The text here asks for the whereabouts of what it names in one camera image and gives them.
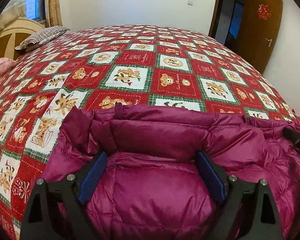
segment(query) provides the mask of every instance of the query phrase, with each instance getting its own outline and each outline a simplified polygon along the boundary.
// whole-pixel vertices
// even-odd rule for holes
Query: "headboard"
[[[9,23],[0,32],[0,58],[17,59],[23,52],[14,48],[31,34],[43,28],[40,23],[27,18],[18,18]]]

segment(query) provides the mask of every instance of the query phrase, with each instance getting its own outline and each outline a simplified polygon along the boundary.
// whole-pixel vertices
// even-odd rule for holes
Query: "bedspread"
[[[64,117],[116,102],[295,120],[258,71],[201,33],[124,25],[61,36],[0,79],[0,223],[12,239]]]

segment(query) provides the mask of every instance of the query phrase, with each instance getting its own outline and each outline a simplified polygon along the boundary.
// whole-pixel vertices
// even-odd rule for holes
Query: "purple down jacket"
[[[218,207],[194,166],[205,150],[228,174],[269,182],[287,237],[300,212],[300,155],[282,138],[286,125],[239,114],[117,104],[72,108],[42,174],[76,173],[103,149],[108,164],[86,211],[104,239],[198,239]]]

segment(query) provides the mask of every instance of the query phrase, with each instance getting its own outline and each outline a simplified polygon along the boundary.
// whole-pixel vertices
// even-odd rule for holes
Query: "beige curtain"
[[[59,0],[45,0],[46,27],[62,26]]]
[[[0,14],[0,31],[19,17],[26,16],[26,0],[11,0]]]

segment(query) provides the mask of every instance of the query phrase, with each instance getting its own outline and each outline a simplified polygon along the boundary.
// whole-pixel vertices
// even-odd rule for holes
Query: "wooden door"
[[[233,51],[260,73],[270,59],[280,28],[282,0],[246,0]]]

